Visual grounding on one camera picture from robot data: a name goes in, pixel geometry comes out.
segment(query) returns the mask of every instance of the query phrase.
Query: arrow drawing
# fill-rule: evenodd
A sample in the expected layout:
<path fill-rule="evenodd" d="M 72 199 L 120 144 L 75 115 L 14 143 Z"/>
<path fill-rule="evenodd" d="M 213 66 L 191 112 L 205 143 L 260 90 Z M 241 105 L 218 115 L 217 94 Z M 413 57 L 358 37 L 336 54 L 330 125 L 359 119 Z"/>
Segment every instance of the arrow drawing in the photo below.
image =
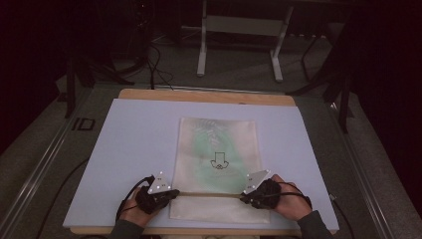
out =
<path fill-rule="evenodd" d="M 226 161 L 226 153 L 215 152 L 215 159 L 211 160 L 211 165 L 217 169 L 226 168 L 229 165 L 229 162 Z"/>

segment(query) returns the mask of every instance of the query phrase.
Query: gray sleeve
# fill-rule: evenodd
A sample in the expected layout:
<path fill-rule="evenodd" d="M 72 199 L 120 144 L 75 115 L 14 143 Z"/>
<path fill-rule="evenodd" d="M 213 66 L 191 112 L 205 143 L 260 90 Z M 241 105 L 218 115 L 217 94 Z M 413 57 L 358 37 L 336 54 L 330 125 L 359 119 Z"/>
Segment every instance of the gray sleeve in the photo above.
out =
<path fill-rule="evenodd" d="M 117 220 L 108 239 L 138 239 L 143 228 L 125 220 Z"/>
<path fill-rule="evenodd" d="M 318 211 L 313 211 L 298 221 L 304 239 L 331 239 L 332 234 L 326 229 Z"/>

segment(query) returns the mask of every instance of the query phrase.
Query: person's right hand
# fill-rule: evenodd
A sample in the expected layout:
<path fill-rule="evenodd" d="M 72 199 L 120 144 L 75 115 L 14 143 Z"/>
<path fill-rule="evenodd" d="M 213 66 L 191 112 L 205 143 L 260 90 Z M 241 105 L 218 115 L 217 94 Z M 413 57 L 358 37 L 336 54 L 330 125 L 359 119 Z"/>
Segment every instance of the person's right hand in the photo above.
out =
<path fill-rule="evenodd" d="M 277 174 L 274 174 L 271 179 L 276 182 L 284 182 Z M 281 192 L 298 192 L 298 190 L 294 188 L 295 184 L 292 182 L 288 184 L 279 184 Z M 299 221 L 313 211 L 302 197 L 294 195 L 280 196 L 279 204 L 277 204 L 274 210 L 287 219 L 294 221 Z"/>
<path fill-rule="evenodd" d="M 153 212 L 152 214 L 147 214 L 144 211 L 140 210 L 139 207 L 137 207 L 136 202 L 136 194 L 139 193 L 140 188 L 137 187 L 134 189 L 133 194 L 130 199 L 126 201 L 124 204 L 124 207 L 121 211 L 120 217 L 118 219 L 120 220 L 126 220 L 129 222 L 132 222 L 142 228 L 145 228 L 148 222 L 156 215 L 158 214 L 158 211 Z"/>

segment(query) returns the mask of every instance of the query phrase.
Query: green stain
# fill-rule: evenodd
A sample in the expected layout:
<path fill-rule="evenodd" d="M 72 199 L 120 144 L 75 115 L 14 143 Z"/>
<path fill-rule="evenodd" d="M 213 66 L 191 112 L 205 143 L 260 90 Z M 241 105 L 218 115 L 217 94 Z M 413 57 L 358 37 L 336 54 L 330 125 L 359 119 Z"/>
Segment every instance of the green stain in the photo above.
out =
<path fill-rule="evenodd" d="M 201 125 L 194 131 L 193 155 L 197 158 L 194 177 L 209 192 L 241 193 L 245 189 L 245 164 L 236 150 L 233 139 L 215 123 Z M 224 152 L 226 168 L 217 169 L 211 163 L 216 152 Z"/>

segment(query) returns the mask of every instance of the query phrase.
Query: white surface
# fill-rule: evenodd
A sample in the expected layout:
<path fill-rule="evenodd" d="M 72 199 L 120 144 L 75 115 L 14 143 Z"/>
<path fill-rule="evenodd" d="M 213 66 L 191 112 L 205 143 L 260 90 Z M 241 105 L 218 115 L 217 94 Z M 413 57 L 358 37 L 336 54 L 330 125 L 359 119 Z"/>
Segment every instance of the white surface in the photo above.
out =
<path fill-rule="evenodd" d="M 159 171 L 171 182 L 181 118 L 254 120 L 263 168 L 294 182 L 309 196 L 328 230 L 338 230 L 302 116 L 296 107 L 114 100 L 78 187 L 65 227 L 113 226 L 130 189 Z M 269 224 L 227 224 L 170 219 L 164 208 L 149 227 L 299 228 L 272 212 Z"/>

